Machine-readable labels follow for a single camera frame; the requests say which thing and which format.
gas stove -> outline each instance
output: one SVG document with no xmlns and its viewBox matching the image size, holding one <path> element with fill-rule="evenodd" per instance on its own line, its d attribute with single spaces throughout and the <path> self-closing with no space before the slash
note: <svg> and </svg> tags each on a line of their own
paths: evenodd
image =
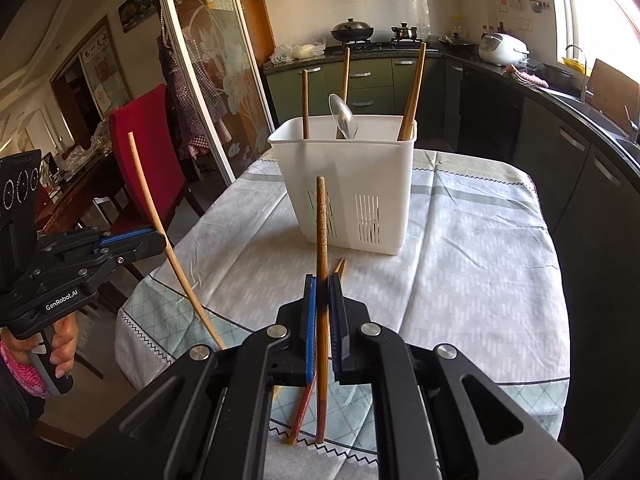
<svg viewBox="0 0 640 480">
<path fill-rule="evenodd" d="M 349 47 L 351 52 L 377 52 L 381 50 L 420 50 L 420 40 L 391 40 L 372 43 L 371 41 L 351 41 L 338 46 L 329 46 L 325 54 L 340 54 L 345 47 Z"/>
</svg>

metal bolt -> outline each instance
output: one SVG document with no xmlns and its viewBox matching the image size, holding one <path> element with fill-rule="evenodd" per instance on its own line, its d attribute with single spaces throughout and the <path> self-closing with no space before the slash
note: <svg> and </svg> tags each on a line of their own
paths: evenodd
<svg viewBox="0 0 640 480">
<path fill-rule="evenodd" d="M 204 359 L 210 355 L 211 350 L 209 350 L 209 347 L 204 345 L 192 346 L 191 350 L 189 350 L 189 357 L 194 361 L 204 361 Z"/>
<path fill-rule="evenodd" d="M 282 325 L 271 325 L 267 329 L 267 335 L 274 339 L 280 339 L 287 335 L 287 327 Z"/>
<path fill-rule="evenodd" d="M 380 328 L 380 325 L 377 325 L 375 323 L 363 323 L 360 326 L 360 331 L 364 334 L 364 335 L 369 335 L 369 336 L 377 336 L 380 334 L 380 332 L 382 332 L 382 329 Z"/>
<path fill-rule="evenodd" d="M 451 345 L 440 345 L 436 352 L 444 359 L 454 359 L 458 355 L 456 348 Z"/>
</svg>

cutting board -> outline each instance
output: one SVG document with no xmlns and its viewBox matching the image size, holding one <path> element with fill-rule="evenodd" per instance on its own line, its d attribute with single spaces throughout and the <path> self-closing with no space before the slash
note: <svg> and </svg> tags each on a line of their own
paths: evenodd
<svg viewBox="0 0 640 480">
<path fill-rule="evenodd" d="M 620 70 L 596 59 L 587 86 L 593 92 L 593 97 L 588 97 L 587 102 L 630 135 L 631 127 L 626 120 L 625 105 L 629 116 L 635 120 L 638 116 L 640 85 Z"/>
</svg>

tablecloth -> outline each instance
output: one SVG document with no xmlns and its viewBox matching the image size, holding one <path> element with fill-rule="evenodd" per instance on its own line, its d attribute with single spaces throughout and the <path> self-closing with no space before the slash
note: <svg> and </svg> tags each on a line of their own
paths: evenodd
<svg viewBox="0 0 640 480">
<path fill-rule="evenodd" d="M 178 243 L 175 253 L 225 343 L 271 324 L 315 273 L 270 152 L 252 164 Z M 569 383 L 569 327 L 556 252 L 535 188 L 501 162 L 415 150 L 406 240 L 397 256 L 346 257 L 344 295 L 405 341 L 449 342 L 553 436 Z M 213 342 L 166 262 L 136 287 L 116 323 L 116 359 L 143 388 L 196 343 Z M 376 478 L 370 386 L 330 377 L 326 441 L 314 443 L 316 404 L 298 446 L 282 442 L 302 390 L 273 403 L 265 478 Z"/>
</svg>

rice cooker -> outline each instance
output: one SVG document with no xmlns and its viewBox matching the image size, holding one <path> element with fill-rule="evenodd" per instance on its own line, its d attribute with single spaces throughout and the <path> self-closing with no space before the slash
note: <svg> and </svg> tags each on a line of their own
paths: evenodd
<svg viewBox="0 0 640 480">
<path fill-rule="evenodd" d="M 527 45 L 509 34 L 486 34 L 478 48 L 480 57 L 498 66 L 507 66 L 527 59 Z"/>
</svg>

